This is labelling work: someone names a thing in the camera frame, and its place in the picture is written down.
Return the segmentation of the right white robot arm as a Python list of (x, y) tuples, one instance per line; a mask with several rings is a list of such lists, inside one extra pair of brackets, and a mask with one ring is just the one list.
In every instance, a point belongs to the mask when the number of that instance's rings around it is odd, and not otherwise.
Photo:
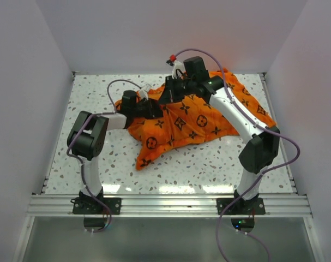
[(248, 213), (253, 208), (252, 200), (259, 194), (262, 173), (278, 155), (279, 129), (259, 122), (221, 76), (210, 76), (201, 57), (180, 62), (172, 55), (167, 64), (173, 69), (166, 77), (160, 104), (181, 102), (185, 96), (194, 94), (219, 111), (243, 139), (245, 147), (239, 155), (243, 173), (234, 193), (233, 207), (240, 214)]

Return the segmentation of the orange patterned pillowcase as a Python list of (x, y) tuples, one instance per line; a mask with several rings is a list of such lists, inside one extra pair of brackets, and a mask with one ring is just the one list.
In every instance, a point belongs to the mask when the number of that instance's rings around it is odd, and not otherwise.
[[(228, 69), (223, 68), (228, 87), (249, 111), (268, 127), (276, 122), (247, 88)], [(162, 154), (175, 148), (202, 144), (227, 135), (238, 135), (232, 124), (203, 99), (191, 94), (179, 103), (161, 105), (163, 117), (134, 118), (129, 134), (142, 142), (135, 169), (140, 171)]]

